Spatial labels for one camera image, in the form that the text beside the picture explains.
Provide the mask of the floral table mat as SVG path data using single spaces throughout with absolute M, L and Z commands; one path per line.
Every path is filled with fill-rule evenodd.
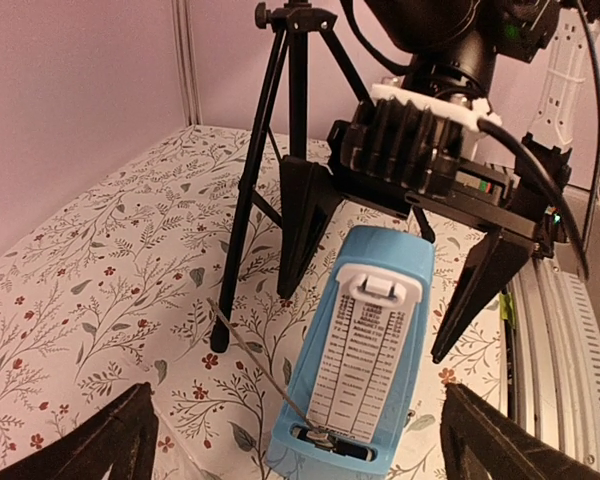
M 60 440 L 135 383 L 161 418 L 154 477 L 271 479 L 287 384 L 349 230 L 416 233 L 345 202 L 295 293 L 277 294 L 280 229 L 253 211 L 233 313 L 220 290 L 249 135 L 191 127 L 92 187 L 0 259 L 0 470 Z

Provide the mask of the blue metronome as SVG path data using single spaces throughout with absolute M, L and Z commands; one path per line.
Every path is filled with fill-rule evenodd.
M 285 479 L 383 479 L 407 422 L 425 341 L 434 244 L 357 226 L 346 236 L 272 429 Z

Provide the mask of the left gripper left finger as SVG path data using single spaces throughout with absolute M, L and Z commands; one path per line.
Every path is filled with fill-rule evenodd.
M 8 440 L 0 479 L 151 479 L 158 436 L 151 384 L 137 382 L 71 428 Z

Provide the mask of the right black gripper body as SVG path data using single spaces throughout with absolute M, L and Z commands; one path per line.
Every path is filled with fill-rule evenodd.
M 465 161 L 460 165 L 459 172 L 486 178 L 494 186 L 491 192 L 481 192 L 462 180 L 454 182 L 445 197 L 420 194 L 354 172 L 342 165 L 340 154 L 344 152 L 344 137 L 348 127 L 347 122 L 336 121 L 327 138 L 331 149 L 329 167 L 333 173 L 334 188 L 345 199 L 394 217 L 406 217 L 410 207 L 419 207 L 484 233 L 501 227 L 534 241 L 534 258 L 554 256 L 555 247 L 549 228 L 552 217 L 547 215 L 542 221 L 534 221 L 527 214 L 514 212 L 510 201 L 515 188 L 506 173 Z

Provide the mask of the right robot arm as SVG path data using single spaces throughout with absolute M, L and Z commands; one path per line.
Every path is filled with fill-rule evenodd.
M 600 21 L 600 1 L 373 1 L 369 7 L 394 45 L 412 57 L 407 65 L 385 62 L 403 83 L 380 100 L 362 84 L 334 33 L 331 12 L 300 1 L 273 12 L 256 10 L 258 26 L 275 32 L 290 59 L 291 144 L 280 164 L 277 292 L 285 299 L 294 293 L 346 198 L 391 214 L 430 210 L 474 227 L 484 236 L 467 256 L 432 347 L 434 361 L 440 362 L 533 255 L 551 254 L 552 239 L 543 226 L 548 207 L 561 214 L 577 258 L 586 257 L 585 241 L 562 194 L 570 175 L 569 148 L 538 131 L 517 140 L 492 120 L 479 119 L 476 131 L 514 154 L 519 184 L 472 193 L 457 181 L 459 173 L 471 169 L 463 151 L 469 130 L 448 114 L 451 99 L 486 99 L 498 56 L 528 62 L 550 43 L 573 41 L 573 34 L 558 30 L 568 13 L 576 15 L 579 32 L 589 33 Z M 332 127 L 327 166 L 305 157 L 311 32 L 322 36 L 359 101 L 351 121 Z

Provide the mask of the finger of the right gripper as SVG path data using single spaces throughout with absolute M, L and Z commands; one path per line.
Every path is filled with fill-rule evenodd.
M 279 166 L 282 248 L 277 293 L 289 299 L 300 284 L 342 196 L 327 167 L 287 155 Z
M 431 349 L 435 364 L 442 362 L 473 319 L 528 262 L 534 245 L 498 229 L 470 249 Z

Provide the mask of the right aluminium frame post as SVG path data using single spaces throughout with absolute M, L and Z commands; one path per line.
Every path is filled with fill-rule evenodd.
M 171 8 L 184 119 L 187 125 L 196 125 L 202 122 L 202 113 L 197 82 L 191 4 L 192 2 L 187 0 L 173 0 Z

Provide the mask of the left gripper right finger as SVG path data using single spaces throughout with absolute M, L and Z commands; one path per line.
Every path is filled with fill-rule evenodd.
M 449 479 L 600 479 L 527 433 L 464 384 L 446 385 L 440 424 Z

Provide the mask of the aluminium front rail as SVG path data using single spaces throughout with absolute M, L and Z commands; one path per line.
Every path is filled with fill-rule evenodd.
M 530 259 L 501 304 L 500 411 L 600 472 L 600 329 L 566 245 Z

